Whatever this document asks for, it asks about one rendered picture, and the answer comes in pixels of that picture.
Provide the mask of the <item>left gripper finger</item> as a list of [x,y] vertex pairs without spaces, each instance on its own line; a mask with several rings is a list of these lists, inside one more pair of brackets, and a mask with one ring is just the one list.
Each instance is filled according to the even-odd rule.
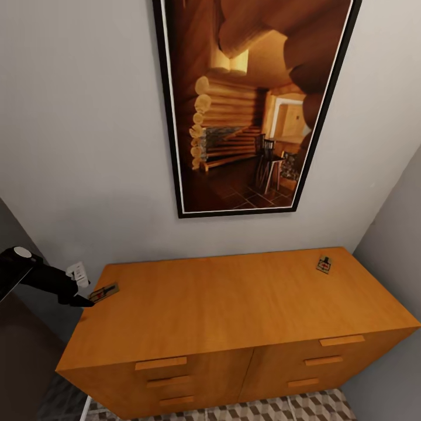
[[95,302],[92,302],[80,295],[76,295],[75,297],[72,297],[67,303],[66,305],[70,304],[70,306],[73,307],[93,307],[95,305]]

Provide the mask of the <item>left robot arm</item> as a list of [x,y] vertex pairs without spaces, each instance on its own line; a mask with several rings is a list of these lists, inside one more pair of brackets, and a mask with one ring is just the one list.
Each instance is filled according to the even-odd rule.
[[0,254],[0,302],[18,284],[58,295],[58,303],[73,307],[93,307],[92,302],[80,295],[78,287],[90,284],[82,262],[66,268],[66,271],[43,264],[43,259],[20,246],[7,248]]

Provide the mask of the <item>mousetrap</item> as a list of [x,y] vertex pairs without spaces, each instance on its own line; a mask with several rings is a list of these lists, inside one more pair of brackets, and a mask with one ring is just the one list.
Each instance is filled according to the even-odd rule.
[[99,301],[106,299],[107,297],[110,297],[111,295],[119,292],[119,286],[117,282],[113,282],[112,284],[102,287],[98,291],[93,292],[92,294],[87,295],[87,299],[98,303]]
[[325,274],[329,274],[331,266],[332,266],[332,262],[333,262],[332,258],[327,257],[324,254],[322,254],[316,268],[324,272]]

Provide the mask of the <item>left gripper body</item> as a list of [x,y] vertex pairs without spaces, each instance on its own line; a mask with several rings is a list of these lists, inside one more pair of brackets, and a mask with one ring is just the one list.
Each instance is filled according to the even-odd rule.
[[58,303],[66,303],[78,292],[78,284],[65,274],[65,271],[53,267],[53,272],[47,281],[38,289],[58,295]]

